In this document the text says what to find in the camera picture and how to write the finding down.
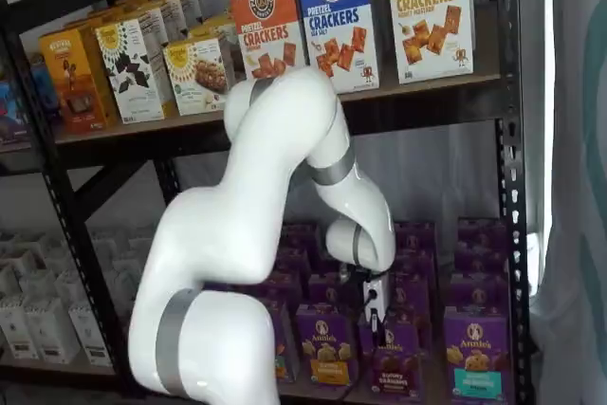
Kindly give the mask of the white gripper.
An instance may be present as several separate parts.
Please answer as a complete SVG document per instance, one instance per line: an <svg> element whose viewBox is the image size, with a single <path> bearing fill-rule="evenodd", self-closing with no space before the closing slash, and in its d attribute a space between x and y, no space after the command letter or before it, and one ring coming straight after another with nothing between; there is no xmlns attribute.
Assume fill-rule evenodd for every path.
<svg viewBox="0 0 607 405"><path fill-rule="evenodd" d="M390 276L375 274L362 283L364 315L371 324L373 344L382 344L382 322L390 305Z"/></svg>

